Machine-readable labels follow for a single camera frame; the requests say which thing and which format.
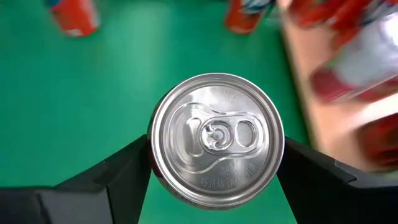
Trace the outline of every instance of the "can rim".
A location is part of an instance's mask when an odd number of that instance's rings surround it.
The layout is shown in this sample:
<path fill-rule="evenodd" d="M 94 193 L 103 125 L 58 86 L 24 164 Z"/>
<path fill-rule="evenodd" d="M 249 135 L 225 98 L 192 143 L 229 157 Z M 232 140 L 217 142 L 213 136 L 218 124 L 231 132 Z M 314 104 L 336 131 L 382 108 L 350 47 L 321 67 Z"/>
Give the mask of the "can rim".
<path fill-rule="evenodd" d="M 254 182 L 250 188 L 245 190 L 244 192 L 241 192 L 239 195 L 234 197 L 234 200 L 228 200 L 227 198 L 218 198 L 216 203 L 210 203 L 210 202 L 204 202 L 203 200 L 200 200 L 201 194 L 198 194 L 194 192 L 192 189 L 187 188 L 184 186 L 172 173 L 171 167 L 167 164 L 167 160 L 162 154 L 162 143 L 161 143 L 161 138 L 156 138 L 157 136 L 160 135 L 160 130 L 161 130 L 161 124 L 163 117 L 165 116 L 164 113 L 167 111 L 167 108 L 172 104 L 173 100 L 170 100 L 171 97 L 175 96 L 178 94 L 178 91 L 180 90 L 181 86 L 186 85 L 186 83 L 191 82 L 194 79 L 197 78 L 203 78 L 205 76 L 209 75 L 226 75 L 228 77 L 233 77 L 241 82 L 243 82 L 246 85 L 249 85 L 252 90 L 254 90 L 260 97 L 261 100 L 264 100 L 266 105 L 272 110 L 270 114 L 272 115 L 273 118 L 273 123 L 272 123 L 272 130 L 276 130 L 278 132 L 278 136 L 275 135 L 274 143 L 271 147 L 275 147 L 276 150 L 274 150 L 276 153 L 273 155 L 273 160 L 272 164 L 264 168 L 263 174 L 258 177 L 258 180 Z M 172 90 L 170 90 L 163 100 L 160 102 L 159 107 L 157 108 L 155 112 L 155 116 L 153 119 L 153 123 L 151 124 L 151 131 L 150 131 L 150 139 L 151 139 L 151 148 L 152 152 L 154 155 L 155 162 L 160 170 L 160 173 L 162 174 L 163 178 L 166 180 L 166 182 L 182 197 L 185 199 L 201 205 L 205 207 L 210 207 L 210 208 L 226 208 L 226 207 L 236 207 L 238 205 L 244 204 L 247 201 L 253 199 L 257 194 L 259 194 L 264 188 L 268 186 L 268 184 L 271 182 L 271 180 L 274 178 L 276 175 L 276 172 L 280 166 L 280 163 L 282 161 L 283 153 L 284 153 L 284 144 L 285 144 L 285 138 L 284 138 L 284 129 L 283 129 L 283 124 L 282 120 L 280 118 L 280 115 L 278 111 L 276 110 L 275 105 L 271 101 L 271 99 L 255 84 L 250 82 L 249 80 L 239 77 L 237 75 L 232 75 L 228 73 L 204 73 L 201 75 L 196 75 L 194 77 L 191 77 L 177 86 L 175 86 Z"/>

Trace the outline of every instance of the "wooden board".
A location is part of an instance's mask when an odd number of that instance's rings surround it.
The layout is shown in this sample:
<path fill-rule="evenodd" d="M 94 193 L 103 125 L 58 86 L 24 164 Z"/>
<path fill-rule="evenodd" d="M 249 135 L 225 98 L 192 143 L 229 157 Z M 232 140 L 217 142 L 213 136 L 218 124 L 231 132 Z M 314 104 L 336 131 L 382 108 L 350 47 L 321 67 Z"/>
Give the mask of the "wooden board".
<path fill-rule="evenodd" d="M 299 28 L 287 14 L 289 4 L 290 0 L 278 2 L 285 43 L 313 147 L 358 169 L 383 170 L 361 152 L 354 131 L 372 120 L 398 112 L 398 94 L 375 103 L 352 100 L 326 104 L 319 101 L 310 89 L 308 78 L 314 69 L 333 55 L 330 40 L 334 33 L 323 25 L 312 29 Z"/>

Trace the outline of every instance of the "green surface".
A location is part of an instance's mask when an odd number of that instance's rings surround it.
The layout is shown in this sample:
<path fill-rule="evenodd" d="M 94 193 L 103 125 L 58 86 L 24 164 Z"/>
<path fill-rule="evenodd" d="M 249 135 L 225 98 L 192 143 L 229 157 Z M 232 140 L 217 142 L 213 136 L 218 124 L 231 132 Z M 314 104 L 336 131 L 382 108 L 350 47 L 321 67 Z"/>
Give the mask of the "green surface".
<path fill-rule="evenodd" d="M 62 35 L 41 1 L 0 2 L 0 185 L 55 185 L 146 131 L 159 98 L 186 78 L 241 75 L 273 100 L 285 134 L 307 134 L 277 21 L 249 36 L 223 26 L 227 2 L 102 0 L 101 29 Z M 208 212 L 152 176 L 140 223 L 295 223 L 275 178 L 252 202 Z"/>

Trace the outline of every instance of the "red soda can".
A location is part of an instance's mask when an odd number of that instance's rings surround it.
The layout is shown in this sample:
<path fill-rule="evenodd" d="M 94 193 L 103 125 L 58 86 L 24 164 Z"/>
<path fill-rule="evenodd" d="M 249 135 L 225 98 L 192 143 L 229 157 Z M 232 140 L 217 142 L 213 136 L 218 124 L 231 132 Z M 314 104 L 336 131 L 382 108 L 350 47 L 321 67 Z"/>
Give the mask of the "red soda can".
<path fill-rule="evenodd" d="M 254 30 L 265 8 L 274 4 L 272 0 L 230 0 L 225 24 L 237 34 L 248 34 Z"/>
<path fill-rule="evenodd" d="M 398 92 L 398 12 L 366 26 L 310 78 L 325 101 L 376 101 Z"/>
<path fill-rule="evenodd" d="M 92 0 L 49 0 L 48 3 L 57 24 L 66 35 L 87 36 L 99 26 Z"/>
<path fill-rule="evenodd" d="M 313 27 L 329 19 L 347 0 L 293 0 L 289 14 L 300 27 Z"/>
<path fill-rule="evenodd" d="M 398 4 L 394 1 L 397 0 L 372 0 L 360 15 L 353 11 L 346 10 L 342 7 L 342 11 L 346 11 L 346 16 L 342 16 L 341 12 L 336 12 L 327 23 L 333 28 L 338 30 L 335 38 L 332 40 L 332 46 L 334 49 L 340 48 L 345 43 L 349 42 L 354 38 L 360 30 L 366 25 L 376 21 L 378 18 L 392 14 L 398 11 Z"/>
<path fill-rule="evenodd" d="M 398 166 L 398 113 L 372 121 L 357 132 L 362 151 L 382 166 Z"/>

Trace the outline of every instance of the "metal lid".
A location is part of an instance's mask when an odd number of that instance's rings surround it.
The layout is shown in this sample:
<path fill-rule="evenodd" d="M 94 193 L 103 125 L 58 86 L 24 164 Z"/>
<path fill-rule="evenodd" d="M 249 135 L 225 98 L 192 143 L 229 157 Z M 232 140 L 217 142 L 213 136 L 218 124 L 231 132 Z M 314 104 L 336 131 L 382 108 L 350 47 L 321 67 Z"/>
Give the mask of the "metal lid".
<path fill-rule="evenodd" d="M 171 90 L 150 135 L 164 179 L 210 208 L 253 198 L 272 180 L 284 150 L 282 122 L 268 96 L 225 73 L 195 76 Z"/>

